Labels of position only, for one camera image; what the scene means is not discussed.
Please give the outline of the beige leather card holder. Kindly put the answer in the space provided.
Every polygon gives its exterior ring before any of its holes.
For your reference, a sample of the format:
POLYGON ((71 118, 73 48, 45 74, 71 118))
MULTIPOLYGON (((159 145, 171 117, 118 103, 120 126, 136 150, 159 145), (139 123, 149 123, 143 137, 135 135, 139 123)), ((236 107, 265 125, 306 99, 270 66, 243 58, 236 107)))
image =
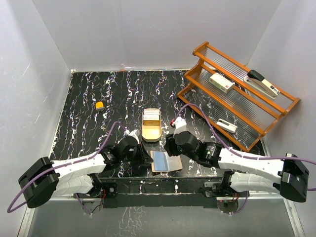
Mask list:
POLYGON ((183 168, 180 156, 169 156, 167 152, 150 151, 150 156, 153 159, 151 164, 152 172, 172 172, 183 168))

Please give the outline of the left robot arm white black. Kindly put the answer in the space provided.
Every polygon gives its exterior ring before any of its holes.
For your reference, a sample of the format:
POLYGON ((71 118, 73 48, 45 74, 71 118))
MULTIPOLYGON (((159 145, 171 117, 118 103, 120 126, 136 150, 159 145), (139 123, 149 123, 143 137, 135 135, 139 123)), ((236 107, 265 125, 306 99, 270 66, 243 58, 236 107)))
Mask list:
POLYGON ((127 135, 115 145, 70 160, 39 158, 18 180, 28 208, 36 208, 52 197, 85 194, 97 197, 102 185, 92 176, 120 166, 123 162, 136 166, 150 165, 153 159, 136 135, 127 135))

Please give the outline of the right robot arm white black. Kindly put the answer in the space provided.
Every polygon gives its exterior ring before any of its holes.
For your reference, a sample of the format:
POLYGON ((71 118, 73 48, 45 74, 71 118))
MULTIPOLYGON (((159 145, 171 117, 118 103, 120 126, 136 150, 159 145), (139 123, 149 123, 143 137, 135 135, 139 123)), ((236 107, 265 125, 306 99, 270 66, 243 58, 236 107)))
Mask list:
POLYGON ((279 193, 294 202, 306 202, 309 171, 296 157, 260 157, 225 148, 219 143, 202 142, 188 131, 168 134, 164 148, 169 156, 184 155, 208 168, 225 170, 218 195, 231 196, 248 191, 279 193))

